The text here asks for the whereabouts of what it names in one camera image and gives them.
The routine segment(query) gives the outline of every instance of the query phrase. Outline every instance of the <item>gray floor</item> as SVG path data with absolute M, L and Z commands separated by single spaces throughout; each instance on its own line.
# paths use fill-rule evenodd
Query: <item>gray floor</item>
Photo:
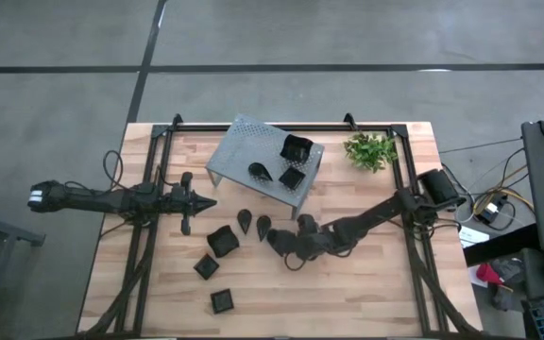
M 139 64 L 155 0 L 0 0 L 0 65 Z M 544 0 L 170 1 L 153 64 L 544 62 Z M 0 295 L 0 339 L 71 334 L 101 214 L 35 214 L 41 180 L 108 184 L 101 157 L 118 148 L 136 75 L 0 75 L 0 218 L 47 233 L 19 246 Z M 440 150 L 519 136 L 544 119 L 544 72 L 150 75 L 139 122 L 432 121 Z M 521 147 L 446 153 L 466 185 Z M 523 164 L 514 159 L 513 168 Z M 500 178 L 496 170 L 472 191 Z M 530 197 L 526 184 L 517 187 Z M 533 217 L 518 205 L 518 219 Z M 483 230 L 484 226 L 474 226 Z M 484 328 L 522 335 L 520 314 L 492 310 Z

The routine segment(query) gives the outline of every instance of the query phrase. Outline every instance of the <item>wooden table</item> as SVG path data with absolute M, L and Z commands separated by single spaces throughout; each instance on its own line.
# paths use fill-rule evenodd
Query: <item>wooden table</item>
M 416 171 L 441 168 L 431 124 L 406 124 Z M 121 152 L 125 185 L 142 180 L 151 127 L 152 124 L 127 127 Z M 325 146 L 320 170 L 301 213 L 312 214 L 318 222 L 329 222 L 359 214 L 395 192 L 391 167 L 373 174 L 350 165 L 342 142 L 351 132 L 296 134 Z M 190 236 L 181 234 L 180 216 L 161 216 L 142 335 L 419 335 L 403 231 L 385 223 L 360 241 L 349 258 L 321 256 L 298 272 L 289 271 L 270 245 L 259 241 L 255 219 L 267 214 L 273 228 L 297 230 L 296 222 L 289 219 L 291 208 L 229 180 L 215 189 L 208 178 L 204 165 L 223 135 L 224 132 L 174 133 L 166 179 L 179 181 L 183 172 L 193 172 L 193 189 L 216 199 L 218 204 L 191 220 Z M 408 179 L 405 166 L 401 169 Z M 248 235 L 243 234 L 236 221 L 236 214 L 243 208 L 250 209 L 254 216 Z M 117 216 L 107 216 L 103 230 L 120 222 Z M 213 255 L 206 235 L 224 225 L 232 227 L 241 246 L 218 259 L 220 268 L 209 280 L 203 280 L 193 266 L 205 253 Z M 92 326 L 119 292 L 130 235 L 130 227 L 123 227 L 99 243 L 79 321 L 80 331 Z M 439 229 L 432 244 L 442 288 L 468 322 L 481 329 L 457 230 Z M 232 292 L 234 310 L 213 314 L 210 293 L 226 288 Z M 434 320 L 429 294 L 426 300 Z M 130 308 L 127 318 L 132 317 Z

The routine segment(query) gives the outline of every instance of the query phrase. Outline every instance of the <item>yellow cable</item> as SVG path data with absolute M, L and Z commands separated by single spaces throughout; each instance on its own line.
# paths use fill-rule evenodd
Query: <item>yellow cable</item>
M 524 168 L 526 168 L 526 165 L 522 165 L 519 169 L 515 170 L 514 172 L 512 172 L 511 174 L 505 176 L 505 179 L 502 179 L 500 182 L 497 183 L 497 185 L 495 185 L 494 187 L 486 190 L 486 192 L 492 192 L 494 190 L 497 190 L 499 188 L 499 186 L 502 184 L 502 183 L 505 183 L 506 180 L 510 179 L 511 177 L 513 177 L 515 174 L 517 174 L 518 172 L 522 171 Z M 524 204 L 526 204 L 528 207 L 530 207 L 530 209 L 534 210 L 535 209 L 535 206 L 530 203 L 528 200 L 526 200 L 524 197 L 516 194 L 516 193 L 512 193 L 510 191 L 508 191 L 509 189 L 507 188 L 507 190 L 505 189 L 501 189 L 501 190 L 498 190 L 498 192 L 500 193 L 504 193 L 506 195 L 509 195 L 511 197 L 514 197 L 515 199 L 518 199 L 519 201 L 523 202 Z M 486 197 L 485 199 L 483 199 L 484 201 L 484 206 L 488 203 L 488 201 L 490 201 L 492 197 L 489 195 L 488 197 Z M 475 214 L 479 214 L 481 211 L 478 211 L 478 206 L 480 205 L 479 204 L 480 202 L 476 202 L 473 204 L 473 211 Z

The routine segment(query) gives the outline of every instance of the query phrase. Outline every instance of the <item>perforated metal shelf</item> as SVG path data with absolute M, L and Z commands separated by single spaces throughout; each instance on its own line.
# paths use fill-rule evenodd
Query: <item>perforated metal shelf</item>
M 228 129 L 205 168 L 217 186 L 223 178 L 231 179 L 264 195 L 294 207 L 294 218 L 314 182 L 324 146 L 314 144 L 310 157 L 304 163 L 288 161 L 281 157 L 284 139 L 289 135 L 277 127 L 271 127 L 256 119 L 239 114 Z M 255 178 L 248 173 L 254 162 L 265 166 L 273 181 Z M 305 179 L 291 190 L 279 182 L 281 175 L 293 166 L 305 174 Z

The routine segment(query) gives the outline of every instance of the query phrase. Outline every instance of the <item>leaves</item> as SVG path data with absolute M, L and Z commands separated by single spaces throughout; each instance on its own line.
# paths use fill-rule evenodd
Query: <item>leaves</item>
M 346 157 L 356 167 L 372 170 L 373 173 L 385 169 L 385 164 L 398 158 L 394 152 L 394 139 L 378 138 L 376 134 L 357 133 L 344 142 L 344 148 Z

